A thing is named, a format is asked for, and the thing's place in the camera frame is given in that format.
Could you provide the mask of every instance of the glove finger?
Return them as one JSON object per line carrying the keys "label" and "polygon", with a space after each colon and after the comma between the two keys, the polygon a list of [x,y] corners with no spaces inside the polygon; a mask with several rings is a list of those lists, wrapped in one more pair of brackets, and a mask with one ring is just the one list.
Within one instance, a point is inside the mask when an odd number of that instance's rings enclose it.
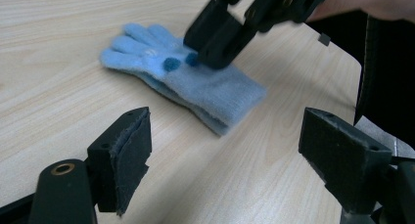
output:
{"label": "glove finger", "polygon": [[142,60],[135,55],[123,54],[113,49],[105,49],[100,56],[100,62],[104,67],[122,71],[138,71],[143,65]]}
{"label": "glove finger", "polygon": [[146,51],[151,49],[150,46],[137,42],[133,38],[125,35],[116,37],[113,40],[111,47],[116,51],[120,51],[121,53],[137,56],[145,55]]}
{"label": "glove finger", "polygon": [[164,67],[159,67],[163,60],[165,60],[165,56],[157,52],[138,57],[120,53],[113,49],[104,50],[100,56],[101,64],[104,67],[136,75],[147,73],[157,80],[163,79],[168,72]]}
{"label": "glove finger", "polygon": [[148,31],[167,49],[177,49],[183,47],[183,40],[176,38],[167,29],[159,24],[149,26]]}
{"label": "glove finger", "polygon": [[129,23],[124,26],[124,32],[136,41],[149,45],[153,48],[163,47],[159,40],[140,24]]}

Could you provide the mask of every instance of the metal ring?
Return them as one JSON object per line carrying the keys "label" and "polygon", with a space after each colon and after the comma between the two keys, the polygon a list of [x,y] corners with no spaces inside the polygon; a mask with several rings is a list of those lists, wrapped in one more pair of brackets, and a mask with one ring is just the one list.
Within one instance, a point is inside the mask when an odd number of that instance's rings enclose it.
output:
{"label": "metal ring", "polygon": [[52,169],[51,173],[52,175],[60,176],[60,175],[64,175],[64,174],[67,174],[73,171],[74,168],[75,168],[75,165],[73,163],[62,163],[62,164],[56,165]]}

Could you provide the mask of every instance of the light wood grain surface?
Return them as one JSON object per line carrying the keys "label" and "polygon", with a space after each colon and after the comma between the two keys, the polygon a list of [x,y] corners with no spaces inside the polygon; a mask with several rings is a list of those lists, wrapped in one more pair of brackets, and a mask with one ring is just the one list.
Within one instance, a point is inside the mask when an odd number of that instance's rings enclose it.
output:
{"label": "light wood grain surface", "polygon": [[306,25],[279,24],[235,60],[268,94],[224,137],[100,65],[124,24],[183,36],[207,1],[0,0],[0,206],[33,193],[49,164],[85,159],[121,114],[148,106],[149,172],[122,218],[97,213],[99,223],[339,223],[340,205],[298,153],[300,127],[305,107],[352,123],[360,66]]}

